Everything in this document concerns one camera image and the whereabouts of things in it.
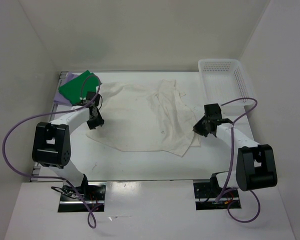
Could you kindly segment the green t-shirt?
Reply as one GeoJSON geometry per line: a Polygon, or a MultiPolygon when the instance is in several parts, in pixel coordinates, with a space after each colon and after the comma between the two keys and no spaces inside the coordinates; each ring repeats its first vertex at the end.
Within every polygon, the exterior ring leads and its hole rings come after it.
{"type": "Polygon", "coordinates": [[[101,80],[90,71],[86,70],[76,78],[59,87],[59,92],[72,105],[77,104],[80,98],[85,98],[87,92],[96,92],[101,80]]]}

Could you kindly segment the purple t-shirt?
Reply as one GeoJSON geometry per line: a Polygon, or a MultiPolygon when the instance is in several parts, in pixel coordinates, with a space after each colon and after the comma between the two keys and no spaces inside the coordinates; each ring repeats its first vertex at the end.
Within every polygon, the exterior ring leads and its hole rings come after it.
{"type": "Polygon", "coordinates": [[[62,96],[59,92],[59,87],[63,86],[64,84],[68,83],[69,81],[76,78],[78,75],[73,74],[71,72],[61,72],[60,78],[59,78],[59,84],[53,99],[54,104],[57,105],[64,105],[64,106],[72,106],[69,100],[67,100],[64,96],[62,96]]]}

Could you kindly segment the white t-shirt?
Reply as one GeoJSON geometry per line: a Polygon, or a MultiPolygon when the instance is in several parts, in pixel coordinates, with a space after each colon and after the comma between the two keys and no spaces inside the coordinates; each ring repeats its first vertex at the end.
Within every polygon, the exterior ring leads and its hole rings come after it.
{"type": "Polygon", "coordinates": [[[199,147],[194,112],[182,98],[185,92],[175,80],[161,80],[153,89],[128,82],[101,85],[103,126],[86,136],[123,152],[165,151],[184,156],[199,147]]]}

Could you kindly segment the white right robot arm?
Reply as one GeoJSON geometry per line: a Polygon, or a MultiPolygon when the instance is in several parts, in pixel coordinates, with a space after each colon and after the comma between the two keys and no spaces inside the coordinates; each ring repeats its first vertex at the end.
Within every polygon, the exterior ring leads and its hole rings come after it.
{"type": "Polygon", "coordinates": [[[211,165],[229,163],[225,177],[235,174],[243,191],[277,184],[272,147],[250,140],[222,117],[220,105],[208,104],[196,120],[182,102],[140,108],[105,108],[107,121],[87,136],[110,150],[94,158],[104,163],[109,180],[151,181],[198,179],[211,165]]]}

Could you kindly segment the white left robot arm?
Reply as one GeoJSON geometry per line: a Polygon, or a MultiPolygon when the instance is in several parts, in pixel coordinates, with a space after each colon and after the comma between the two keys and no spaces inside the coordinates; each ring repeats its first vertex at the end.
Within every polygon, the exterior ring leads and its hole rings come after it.
{"type": "Polygon", "coordinates": [[[66,197],[79,200],[96,198],[98,188],[89,185],[86,175],[71,161],[70,135],[82,124],[87,124],[92,130],[101,127],[104,124],[99,111],[102,104],[102,96],[89,91],[69,112],[36,126],[32,159],[51,169],[65,182],[61,189],[52,189],[66,197]]]}

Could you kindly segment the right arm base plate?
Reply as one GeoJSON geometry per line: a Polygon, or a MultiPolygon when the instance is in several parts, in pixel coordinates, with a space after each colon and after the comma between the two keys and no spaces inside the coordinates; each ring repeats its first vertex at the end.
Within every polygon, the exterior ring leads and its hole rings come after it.
{"type": "Polygon", "coordinates": [[[222,187],[216,180],[203,179],[193,181],[195,206],[197,211],[201,210],[223,210],[230,206],[230,209],[240,209],[241,204],[237,190],[225,193],[222,198],[216,202],[217,196],[221,193],[222,187]]]}

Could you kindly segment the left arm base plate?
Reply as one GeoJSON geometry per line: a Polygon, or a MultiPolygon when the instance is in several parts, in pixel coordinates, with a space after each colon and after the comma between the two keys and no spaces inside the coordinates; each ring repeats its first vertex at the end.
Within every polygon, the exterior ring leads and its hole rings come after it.
{"type": "MultiPolygon", "coordinates": [[[[87,196],[83,196],[83,194],[81,196],[90,209],[95,212],[103,212],[105,207],[106,183],[92,181],[89,182],[89,187],[91,188],[91,192],[87,196]]],[[[62,187],[52,186],[51,189],[61,194],[58,208],[59,213],[88,211],[71,187],[67,185],[62,187]]]]}

